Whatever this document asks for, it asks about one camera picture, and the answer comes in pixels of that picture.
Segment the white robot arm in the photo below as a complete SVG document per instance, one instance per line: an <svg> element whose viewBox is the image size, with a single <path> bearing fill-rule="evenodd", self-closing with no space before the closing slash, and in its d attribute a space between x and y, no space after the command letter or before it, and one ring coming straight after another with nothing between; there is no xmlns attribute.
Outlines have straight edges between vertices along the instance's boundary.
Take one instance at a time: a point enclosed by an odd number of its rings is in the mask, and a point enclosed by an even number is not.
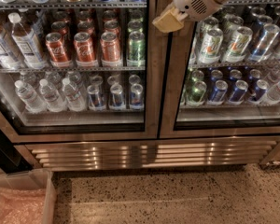
<svg viewBox="0 0 280 224"><path fill-rule="evenodd" d="M213 15L229 0L172 0L166 9L153 20L162 33L171 33L184 27L185 19L202 21Z"/></svg>

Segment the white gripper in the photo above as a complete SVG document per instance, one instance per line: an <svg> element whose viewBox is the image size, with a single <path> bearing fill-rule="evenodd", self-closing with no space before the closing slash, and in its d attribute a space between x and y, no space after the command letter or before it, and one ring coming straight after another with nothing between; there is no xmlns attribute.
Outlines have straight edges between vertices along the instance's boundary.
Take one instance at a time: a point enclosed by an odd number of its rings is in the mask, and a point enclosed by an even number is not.
<svg viewBox="0 0 280 224"><path fill-rule="evenodd" d="M152 24L162 33L171 33L184 27L185 18L201 21L216 13L223 0L172 0Z"/></svg>

